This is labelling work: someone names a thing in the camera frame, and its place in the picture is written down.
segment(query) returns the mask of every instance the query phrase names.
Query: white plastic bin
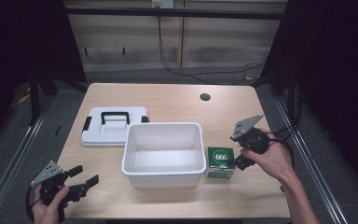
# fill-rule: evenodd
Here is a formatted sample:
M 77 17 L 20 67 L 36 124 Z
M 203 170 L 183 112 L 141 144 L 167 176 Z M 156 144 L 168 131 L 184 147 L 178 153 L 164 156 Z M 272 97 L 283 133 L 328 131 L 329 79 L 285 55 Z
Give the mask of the white plastic bin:
M 206 169 L 194 122 L 140 123 L 128 132 L 121 170 L 136 188 L 197 186 Z

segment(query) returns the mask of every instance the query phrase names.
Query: human hand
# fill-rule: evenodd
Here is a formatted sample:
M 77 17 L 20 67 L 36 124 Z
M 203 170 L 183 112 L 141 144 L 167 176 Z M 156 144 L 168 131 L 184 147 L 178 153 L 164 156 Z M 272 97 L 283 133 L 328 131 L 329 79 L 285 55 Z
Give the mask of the human hand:
M 263 133 L 275 139 L 269 130 L 260 129 Z M 287 176 L 295 175 L 291 159 L 286 149 L 278 142 L 269 142 L 269 148 L 264 154 L 257 154 L 248 148 L 241 149 L 241 154 L 256 162 L 268 175 L 283 181 Z
M 32 211 L 34 213 L 34 223 L 36 224 L 57 224 L 59 223 L 58 208 L 60 203 L 69 192 L 69 187 L 63 187 L 54 197 L 49 206 L 46 206 L 42 200 L 40 200 L 39 185 L 34 191 L 34 206 Z

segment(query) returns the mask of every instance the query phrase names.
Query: black handle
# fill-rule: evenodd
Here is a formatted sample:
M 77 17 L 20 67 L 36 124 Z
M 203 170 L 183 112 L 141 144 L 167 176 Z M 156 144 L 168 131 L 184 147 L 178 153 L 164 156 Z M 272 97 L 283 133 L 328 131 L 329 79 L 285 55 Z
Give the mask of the black handle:
M 234 160 L 234 164 L 240 169 L 244 170 L 246 167 L 255 165 L 255 162 L 242 156 L 241 154 Z
M 63 203 L 60 203 L 58 206 L 58 222 L 63 222 L 65 220 L 65 212 L 63 211 Z
M 104 120 L 105 116 L 126 116 L 127 124 L 130 124 L 130 114 L 129 114 L 129 112 L 102 112 L 101 113 L 101 119 L 103 121 L 103 124 L 105 124 L 105 120 Z
M 82 130 L 82 132 L 89 130 L 89 127 L 90 127 L 90 124 L 91 124 L 91 119 L 92 119 L 91 116 L 88 116 L 88 117 L 86 118 L 86 121 L 84 122 L 84 125 L 83 125 L 83 130 Z

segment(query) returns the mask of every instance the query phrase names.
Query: green package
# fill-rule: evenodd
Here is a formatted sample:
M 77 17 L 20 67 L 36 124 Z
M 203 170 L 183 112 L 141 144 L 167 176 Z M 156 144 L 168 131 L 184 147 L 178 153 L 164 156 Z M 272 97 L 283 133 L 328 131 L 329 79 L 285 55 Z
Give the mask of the green package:
M 227 164 L 228 160 L 234 160 L 234 152 L 231 147 L 208 147 L 208 178 L 230 179 L 234 174 L 235 165 Z

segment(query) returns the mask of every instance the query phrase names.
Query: gray floor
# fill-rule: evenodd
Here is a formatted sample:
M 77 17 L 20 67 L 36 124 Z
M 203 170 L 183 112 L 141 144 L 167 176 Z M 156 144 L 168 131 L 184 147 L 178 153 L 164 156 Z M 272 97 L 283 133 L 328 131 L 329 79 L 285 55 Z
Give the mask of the gray floor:
M 200 73 L 207 71 L 227 71 L 227 68 L 192 68 L 180 71 L 188 73 Z M 88 81 L 92 82 L 133 82 L 133 83 L 180 83 L 180 84 L 205 84 L 201 79 L 206 79 L 214 84 L 233 84 L 244 78 L 243 73 L 199 75 L 193 77 L 179 77 L 168 73 L 163 69 L 129 70 L 126 72 L 88 73 Z M 244 79 L 240 85 L 247 85 L 252 80 Z M 24 199 L 29 181 L 50 160 L 56 161 L 61 153 L 63 144 L 69 134 L 76 112 L 81 105 L 84 93 L 73 90 L 65 84 L 58 82 L 60 87 L 58 94 L 53 98 L 43 98 L 43 102 L 51 101 L 43 123 L 25 155 L 24 161 L 19 165 L 18 172 L 13 176 L 13 181 L 0 204 L 0 223 L 31 223 L 25 215 Z M 256 89 L 260 102 L 266 114 L 271 130 L 279 130 L 284 127 L 282 116 L 278 112 L 276 98 L 270 91 L 269 85 L 263 85 Z M 18 105 L 15 102 L 7 111 L 0 132 L 0 180 L 7 171 L 15 155 L 23 136 L 29 129 L 31 107 L 30 102 Z M 324 135 L 324 128 L 304 105 L 299 130 L 309 147 L 312 158 L 315 159 L 323 177 L 337 198 L 339 207 L 348 223 L 358 223 L 358 175 L 342 159 L 339 148 L 334 142 Z M 322 223 L 335 223 L 325 206 L 317 185 L 313 182 L 310 172 L 302 158 L 296 151 L 296 171 L 304 183 L 310 202 Z M 287 223 L 287 218 L 256 218 L 244 219 L 242 223 Z M 139 220 L 114 220 L 109 223 L 139 223 Z M 198 220 L 188 222 L 197 223 L 237 223 L 238 220 Z M 106 220 L 79 220 L 68 219 L 64 223 L 106 223 Z

